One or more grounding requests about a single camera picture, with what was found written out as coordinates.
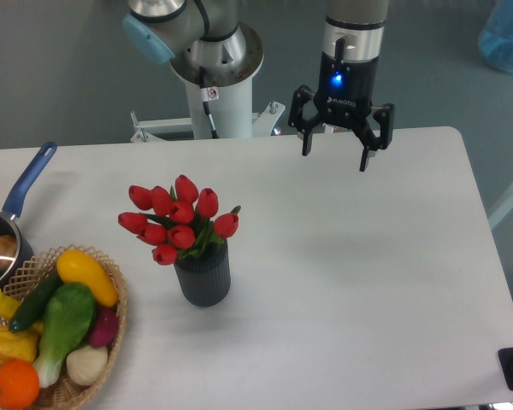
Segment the white table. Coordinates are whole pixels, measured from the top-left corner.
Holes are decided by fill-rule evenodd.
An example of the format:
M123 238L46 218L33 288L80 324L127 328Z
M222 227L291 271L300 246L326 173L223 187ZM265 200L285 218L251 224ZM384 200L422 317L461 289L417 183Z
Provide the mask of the white table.
M0 150L0 207L37 149ZM351 134L59 147L21 231L95 246L128 285L127 334L89 408L394 410L513 401L513 304L459 133L396 131L365 173ZM241 204L232 288L198 308L119 227L129 185L179 174Z

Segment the white garlic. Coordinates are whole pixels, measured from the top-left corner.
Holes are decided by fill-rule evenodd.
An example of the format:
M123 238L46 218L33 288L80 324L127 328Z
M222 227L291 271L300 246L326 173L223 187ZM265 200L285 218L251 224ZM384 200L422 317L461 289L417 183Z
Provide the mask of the white garlic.
M108 360L109 352L104 346L79 348L67 356L68 376L80 386L90 386L99 378Z

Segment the yellow squash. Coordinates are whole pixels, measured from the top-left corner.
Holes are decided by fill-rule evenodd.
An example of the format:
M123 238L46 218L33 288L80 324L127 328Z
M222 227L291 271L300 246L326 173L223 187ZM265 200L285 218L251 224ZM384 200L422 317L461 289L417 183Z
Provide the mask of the yellow squash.
M31 331L11 333L0 326L0 367L13 359L33 363L36 360L38 335Z
M21 302L11 296L5 295L0 289L0 316L6 320L10 320L20 304ZM43 328L44 326L42 324L42 320L39 320L34 325L32 325L29 330L35 331L41 335Z
M118 302L112 279L99 262L81 250L65 250L57 258L57 271L65 284L79 282L87 286L97 303L112 308Z

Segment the bok choy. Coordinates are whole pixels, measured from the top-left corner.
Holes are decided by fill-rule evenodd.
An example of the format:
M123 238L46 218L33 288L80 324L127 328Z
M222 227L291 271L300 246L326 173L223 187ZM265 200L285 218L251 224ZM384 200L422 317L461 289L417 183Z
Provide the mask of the bok choy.
M89 331L96 311L95 299L84 284L64 284L51 297L44 312L40 356L34 361L41 388L57 381L65 358Z

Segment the ribbed vase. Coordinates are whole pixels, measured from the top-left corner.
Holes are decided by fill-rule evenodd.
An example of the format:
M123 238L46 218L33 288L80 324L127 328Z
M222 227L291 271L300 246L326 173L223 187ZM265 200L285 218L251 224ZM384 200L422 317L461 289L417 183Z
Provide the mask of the ribbed vase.
M202 260L178 259L174 270L185 298L196 306L208 307L220 302L230 290L228 243L212 243Z

